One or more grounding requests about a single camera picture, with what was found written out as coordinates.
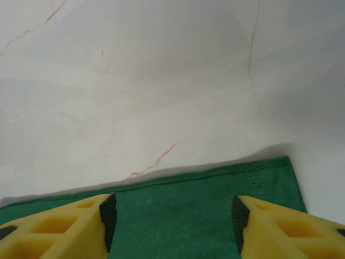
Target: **marble wall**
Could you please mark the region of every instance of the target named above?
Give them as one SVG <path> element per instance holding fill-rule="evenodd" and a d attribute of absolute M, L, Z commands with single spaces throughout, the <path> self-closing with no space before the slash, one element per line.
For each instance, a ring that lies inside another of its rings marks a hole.
<path fill-rule="evenodd" d="M 2 205 L 287 154 L 309 212 L 345 223 L 344 0 L 5 0 L 0 17 Z"/>

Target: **green felt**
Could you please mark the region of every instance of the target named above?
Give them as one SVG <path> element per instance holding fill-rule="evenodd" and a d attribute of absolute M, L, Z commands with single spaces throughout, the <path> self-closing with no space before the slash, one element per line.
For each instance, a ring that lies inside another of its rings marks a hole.
<path fill-rule="evenodd" d="M 49 197 L 0 209 L 0 225 L 101 193 L 115 192 L 118 224 L 108 258 L 240 258 L 233 195 L 306 212 L 288 157 L 219 167 L 128 186 Z"/>

